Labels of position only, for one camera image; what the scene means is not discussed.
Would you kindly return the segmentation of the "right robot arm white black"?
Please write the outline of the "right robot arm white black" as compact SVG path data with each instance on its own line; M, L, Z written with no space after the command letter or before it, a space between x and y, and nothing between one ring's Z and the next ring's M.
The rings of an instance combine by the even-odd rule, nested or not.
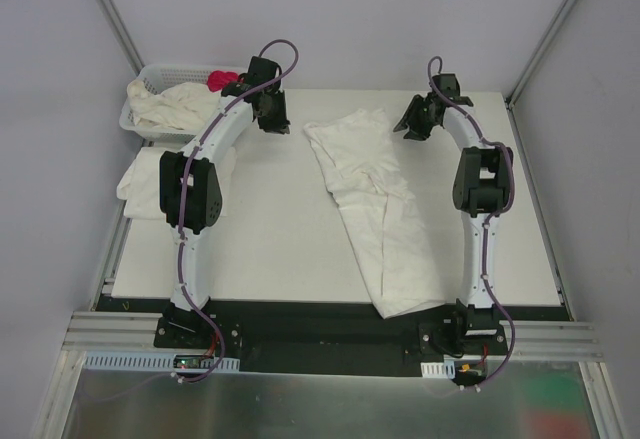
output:
M513 159L510 148L485 137L455 74L431 74L429 84L431 91L412 98L394 130L403 131L408 140L424 141L440 126L460 150L452 201L464 230L467 296L456 302L446 334L457 351L469 354L499 329L494 260L499 219L514 200Z

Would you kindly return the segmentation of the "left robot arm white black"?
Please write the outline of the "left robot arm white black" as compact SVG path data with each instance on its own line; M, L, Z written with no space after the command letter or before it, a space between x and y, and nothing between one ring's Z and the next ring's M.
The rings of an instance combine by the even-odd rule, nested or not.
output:
M212 254L206 250L224 205L221 162L253 122L267 133L287 134L283 72L276 62L254 56L248 71L224 86L218 106L194 138L159 162L159 203L176 245L176 282L158 321L154 345L206 348L217 333L204 318Z

